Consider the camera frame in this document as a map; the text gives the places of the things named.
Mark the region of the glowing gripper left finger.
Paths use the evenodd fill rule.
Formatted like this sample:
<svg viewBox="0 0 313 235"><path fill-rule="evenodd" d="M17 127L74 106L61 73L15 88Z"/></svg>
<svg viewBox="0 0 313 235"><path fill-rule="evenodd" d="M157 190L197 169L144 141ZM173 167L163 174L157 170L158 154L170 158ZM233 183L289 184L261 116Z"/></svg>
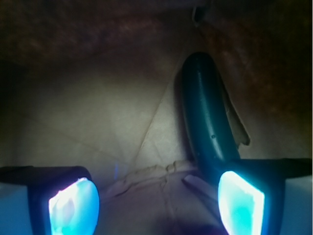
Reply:
<svg viewBox="0 0 313 235"><path fill-rule="evenodd" d="M0 169L2 235L92 235L100 198L82 166Z"/></svg>

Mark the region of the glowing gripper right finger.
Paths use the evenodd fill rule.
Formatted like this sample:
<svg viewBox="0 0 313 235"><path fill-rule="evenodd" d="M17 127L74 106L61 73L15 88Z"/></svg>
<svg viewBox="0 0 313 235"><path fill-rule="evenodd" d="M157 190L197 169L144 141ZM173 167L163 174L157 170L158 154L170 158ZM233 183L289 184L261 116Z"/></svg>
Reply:
<svg viewBox="0 0 313 235"><path fill-rule="evenodd" d="M311 159L239 160L222 173L218 206L230 235L311 235Z"/></svg>

